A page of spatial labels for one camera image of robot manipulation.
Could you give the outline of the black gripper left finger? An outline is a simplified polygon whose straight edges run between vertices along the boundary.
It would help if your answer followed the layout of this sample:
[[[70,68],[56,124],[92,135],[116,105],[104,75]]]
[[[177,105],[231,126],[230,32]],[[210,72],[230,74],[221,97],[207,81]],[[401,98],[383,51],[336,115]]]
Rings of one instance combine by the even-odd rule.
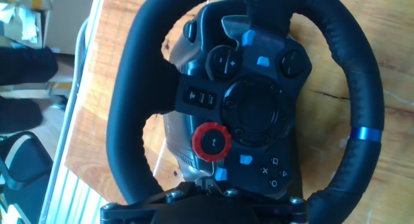
[[[196,182],[181,182],[177,187],[153,195],[132,205],[108,203],[100,209],[101,224],[150,223],[156,211],[181,199],[204,195]]]

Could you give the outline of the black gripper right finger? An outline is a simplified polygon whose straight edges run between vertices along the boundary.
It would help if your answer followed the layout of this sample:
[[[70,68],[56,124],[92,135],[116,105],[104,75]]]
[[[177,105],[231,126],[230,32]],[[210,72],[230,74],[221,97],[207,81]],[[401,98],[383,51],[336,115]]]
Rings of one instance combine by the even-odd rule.
[[[307,223],[308,204],[300,197],[272,199],[263,194],[230,186],[226,181],[205,182],[206,193],[222,197],[226,202],[224,215],[228,218],[240,218],[251,214],[257,223]]]

